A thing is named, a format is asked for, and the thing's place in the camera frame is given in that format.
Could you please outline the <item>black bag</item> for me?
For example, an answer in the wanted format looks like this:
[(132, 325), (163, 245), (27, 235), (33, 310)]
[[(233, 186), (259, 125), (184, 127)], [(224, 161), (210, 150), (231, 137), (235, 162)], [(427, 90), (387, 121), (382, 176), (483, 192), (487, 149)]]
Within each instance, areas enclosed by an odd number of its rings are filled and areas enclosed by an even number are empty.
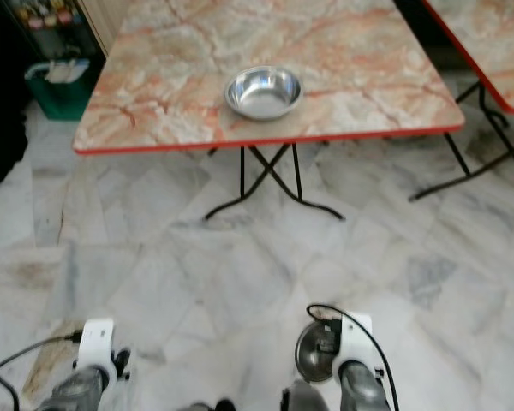
[(22, 42), (21, 31), (0, 0), (0, 183), (22, 160), (27, 148), (27, 87), (23, 74), (30, 56)]

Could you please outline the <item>small steel bowl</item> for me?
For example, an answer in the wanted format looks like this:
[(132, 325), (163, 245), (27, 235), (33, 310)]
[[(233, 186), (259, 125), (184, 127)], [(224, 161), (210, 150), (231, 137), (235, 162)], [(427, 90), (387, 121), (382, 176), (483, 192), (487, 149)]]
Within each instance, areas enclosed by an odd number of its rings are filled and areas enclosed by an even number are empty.
[(320, 383), (334, 375), (334, 360), (322, 355), (322, 320), (304, 326), (296, 341), (295, 364), (302, 379), (309, 383)]

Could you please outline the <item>beige cabinet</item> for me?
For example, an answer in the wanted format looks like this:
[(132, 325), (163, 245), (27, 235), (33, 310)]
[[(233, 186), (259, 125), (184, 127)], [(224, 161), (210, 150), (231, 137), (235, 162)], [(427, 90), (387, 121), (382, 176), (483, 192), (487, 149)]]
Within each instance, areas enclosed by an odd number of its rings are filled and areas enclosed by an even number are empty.
[(93, 35), (104, 52), (109, 55), (117, 32), (123, 26), (129, 0), (77, 0), (93, 30)]

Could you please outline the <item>marble top red edge table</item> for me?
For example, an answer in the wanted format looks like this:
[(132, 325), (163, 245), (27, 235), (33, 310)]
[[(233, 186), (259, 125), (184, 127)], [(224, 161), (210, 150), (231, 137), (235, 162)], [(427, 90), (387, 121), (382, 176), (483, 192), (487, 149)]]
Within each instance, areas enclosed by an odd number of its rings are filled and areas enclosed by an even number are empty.
[(514, 114), (514, 0), (422, 0), (501, 110)]

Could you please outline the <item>marble top folding table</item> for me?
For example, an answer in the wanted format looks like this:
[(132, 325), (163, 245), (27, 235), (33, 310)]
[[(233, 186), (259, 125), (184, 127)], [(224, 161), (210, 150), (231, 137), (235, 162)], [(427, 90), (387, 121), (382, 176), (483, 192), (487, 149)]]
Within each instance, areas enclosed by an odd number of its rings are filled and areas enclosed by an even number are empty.
[[(288, 115), (258, 122), (225, 104), (254, 66), (303, 82)], [(301, 142), (457, 132), (463, 110), (393, 0), (133, 0), (73, 140), (81, 156), (238, 147), (276, 170)]]

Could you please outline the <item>large steel bowl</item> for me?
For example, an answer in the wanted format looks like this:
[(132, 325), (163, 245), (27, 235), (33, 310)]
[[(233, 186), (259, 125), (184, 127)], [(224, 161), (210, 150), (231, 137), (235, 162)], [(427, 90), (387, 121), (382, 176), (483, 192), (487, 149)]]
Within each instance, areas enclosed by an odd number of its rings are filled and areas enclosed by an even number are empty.
[(258, 122), (291, 113), (303, 98), (303, 82), (280, 66), (254, 66), (234, 75), (224, 88), (225, 104), (237, 115)]

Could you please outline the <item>black robot left foot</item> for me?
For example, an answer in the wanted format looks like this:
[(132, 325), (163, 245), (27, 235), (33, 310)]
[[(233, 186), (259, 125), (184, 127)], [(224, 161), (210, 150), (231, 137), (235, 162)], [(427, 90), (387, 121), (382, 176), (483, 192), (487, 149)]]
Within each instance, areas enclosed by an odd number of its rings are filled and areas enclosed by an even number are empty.
[(236, 407), (232, 400), (225, 398), (218, 400), (213, 406), (203, 402), (197, 402), (191, 404), (185, 411), (236, 411)]

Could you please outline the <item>grey robot right leg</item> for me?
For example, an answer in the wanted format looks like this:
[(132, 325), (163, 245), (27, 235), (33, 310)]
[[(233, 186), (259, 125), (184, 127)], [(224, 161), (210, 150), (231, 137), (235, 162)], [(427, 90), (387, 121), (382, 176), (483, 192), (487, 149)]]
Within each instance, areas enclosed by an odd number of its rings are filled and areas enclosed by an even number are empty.
[(296, 380), (282, 391), (280, 411), (329, 411), (322, 394), (308, 381)]

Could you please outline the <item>dark shelf with colourful items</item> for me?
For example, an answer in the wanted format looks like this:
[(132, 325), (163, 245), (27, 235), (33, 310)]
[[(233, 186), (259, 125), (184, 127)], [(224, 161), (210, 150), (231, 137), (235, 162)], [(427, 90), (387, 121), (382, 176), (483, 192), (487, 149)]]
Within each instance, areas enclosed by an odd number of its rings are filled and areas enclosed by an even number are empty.
[(100, 54), (78, 0), (2, 0), (37, 55), (45, 60), (93, 59)]

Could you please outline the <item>green plastic basket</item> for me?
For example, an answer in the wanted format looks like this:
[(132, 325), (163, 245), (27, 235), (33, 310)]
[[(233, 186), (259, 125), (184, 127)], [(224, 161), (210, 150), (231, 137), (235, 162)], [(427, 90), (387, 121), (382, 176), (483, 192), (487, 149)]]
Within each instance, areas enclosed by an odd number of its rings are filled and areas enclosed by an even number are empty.
[(23, 75), (49, 120), (77, 122), (92, 97), (100, 65), (89, 59), (35, 63)]

